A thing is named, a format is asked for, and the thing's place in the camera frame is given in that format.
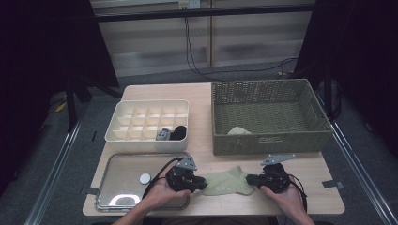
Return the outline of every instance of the black horizontal bar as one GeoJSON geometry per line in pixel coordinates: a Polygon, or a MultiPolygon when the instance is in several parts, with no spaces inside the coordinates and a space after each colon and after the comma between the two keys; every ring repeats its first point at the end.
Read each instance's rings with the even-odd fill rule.
{"type": "Polygon", "coordinates": [[[227,16],[243,14],[265,14],[282,12],[303,12],[314,11],[317,9],[338,7],[338,4],[301,4],[301,5],[281,5],[268,7],[222,7],[222,8],[200,8],[186,10],[166,10],[136,13],[101,14],[94,17],[75,17],[67,20],[77,20],[78,22],[118,22],[118,21],[140,21],[153,19],[171,19],[188,17],[208,17],[208,16],[227,16]]]}

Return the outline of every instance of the person's left hand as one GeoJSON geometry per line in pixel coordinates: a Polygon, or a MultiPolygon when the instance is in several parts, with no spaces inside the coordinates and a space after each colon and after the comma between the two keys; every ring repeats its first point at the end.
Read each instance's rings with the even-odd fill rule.
{"type": "Polygon", "coordinates": [[[168,202],[174,199],[185,198],[191,194],[188,189],[175,192],[167,184],[165,175],[173,166],[169,166],[164,172],[159,176],[159,180],[154,184],[152,189],[149,190],[142,202],[147,203],[151,209],[159,208],[166,205],[168,202]]]}

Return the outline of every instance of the green cloth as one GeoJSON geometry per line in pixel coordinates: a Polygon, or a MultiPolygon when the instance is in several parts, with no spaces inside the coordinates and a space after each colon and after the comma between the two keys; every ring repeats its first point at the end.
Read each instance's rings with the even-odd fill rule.
{"type": "Polygon", "coordinates": [[[215,172],[201,175],[207,181],[207,186],[203,190],[204,195],[224,195],[239,193],[250,195],[254,188],[248,185],[246,176],[248,173],[242,171],[239,166],[227,172],[215,172]]]}

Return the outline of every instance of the white compartment box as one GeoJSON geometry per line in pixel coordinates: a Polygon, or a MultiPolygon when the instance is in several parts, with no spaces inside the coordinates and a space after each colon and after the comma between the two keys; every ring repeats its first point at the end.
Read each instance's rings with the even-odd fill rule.
{"type": "Polygon", "coordinates": [[[117,103],[105,141],[118,153],[182,153],[188,145],[190,103],[184,99],[120,101],[117,103]],[[185,138],[156,141],[164,128],[186,128],[185,138]]]}

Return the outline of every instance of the basket handle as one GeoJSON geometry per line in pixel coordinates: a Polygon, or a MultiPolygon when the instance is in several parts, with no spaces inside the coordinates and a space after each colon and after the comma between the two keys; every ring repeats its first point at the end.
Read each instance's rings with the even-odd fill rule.
{"type": "Polygon", "coordinates": [[[259,143],[281,143],[283,142],[282,136],[275,136],[275,137],[258,137],[259,143]]]}

